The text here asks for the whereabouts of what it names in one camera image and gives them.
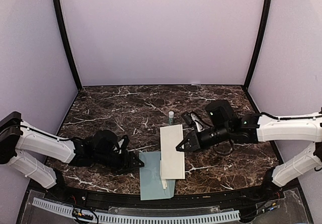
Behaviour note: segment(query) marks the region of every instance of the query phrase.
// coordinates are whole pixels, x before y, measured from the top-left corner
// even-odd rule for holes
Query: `black vertical beam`
[[[79,75],[76,69],[75,61],[71,53],[70,45],[69,45],[69,40],[67,36],[67,31],[65,28],[65,23],[64,23],[64,18],[62,16],[62,10],[61,10],[61,5],[60,5],[60,0],[53,0],[54,2],[54,7],[55,7],[55,12],[56,12],[56,17],[57,17],[57,22],[58,22],[58,27],[60,31],[60,36],[62,43],[64,45],[65,53],[67,56],[69,68],[72,73],[72,77],[74,78],[75,84],[77,86],[77,89],[80,90],[82,89],[82,84],[79,79]]]
[[[263,6],[263,11],[262,11],[262,17],[261,17],[261,22],[260,22],[260,27],[258,29],[258,34],[257,34],[257,39],[253,51],[253,56],[252,60],[250,63],[250,67],[247,72],[247,76],[245,79],[244,87],[248,89],[248,87],[251,84],[252,77],[255,71],[256,63],[258,60],[258,56],[260,54],[263,38],[264,38],[264,33],[265,33],[265,28],[266,28],[266,23],[267,23],[267,18],[268,18],[268,12],[270,10],[270,5],[271,5],[271,0],[264,0],[264,6]]]

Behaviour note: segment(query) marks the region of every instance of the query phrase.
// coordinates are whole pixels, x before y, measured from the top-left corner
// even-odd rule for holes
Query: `white panel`
[[[263,46],[250,87],[262,111],[300,115],[322,106],[322,0],[272,0]],[[279,141],[285,161],[308,146]],[[322,220],[322,175],[300,177],[316,223]]]
[[[0,0],[0,119],[56,133],[76,95],[52,0]],[[0,223],[16,223],[28,179],[0,166]]]
[[[83,85],[243,84],[264,0],[61,0]]]

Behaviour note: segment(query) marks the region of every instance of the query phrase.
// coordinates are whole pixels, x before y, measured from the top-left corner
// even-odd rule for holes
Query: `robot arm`
[[[177,151],[197,152],[226,140],[236,143],[312,141],[300,154],[266,172],[262,184],[266,191],[276,191],[305,172],[322,166],[322,112],[301,116],[275,117],[261,113],[237,117],[226,100],[211,102],[205,110],[213,126],[199,131],[200,128],[197,129],[192,117],[189,118],[189,113],[185,113],[184,120],[195,130],[187,134],[176,147]]]
[[[69,165],[89,167],[98,163],[118,173],[143,167],[144,163],[127,151],[129,143],[125,135],[118,141],[115,133],[100,130],[85,139],[62,138],[37,129],[13,112],[0,121],[0,164],[7,164],[30,177],[44,188],[64,185],[62,174],[37,161],[26,151],[33,151]]]

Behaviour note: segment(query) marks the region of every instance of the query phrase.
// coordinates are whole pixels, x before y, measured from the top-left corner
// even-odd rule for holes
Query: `table surface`
[[[174,111],[175,124],[190,128],[180,115],[197,112],[209,122],[204,111],[210,101],[227,99],[237,114],[254,112],[240,86],[106,86],[85,87],[78,94],[59,133],[64,137],[87,137],[109,129],[119,137],[130,138],[128,149],[139,152],[160,150],[159,128],[168,125],[168,112]],[[219,147],[228,148],[229,143]],[[60,170],[66,184],[87,190],[139,194],[139,170],[114,175],[101,165],[73,167],[48,158],[46,165]],[[177,180],[175,194],[199,194],[258,186],[264,173],[278,165],[269,142],[236,144],[229,156],[218,156],[211,148],[186,153],[186,179]]]

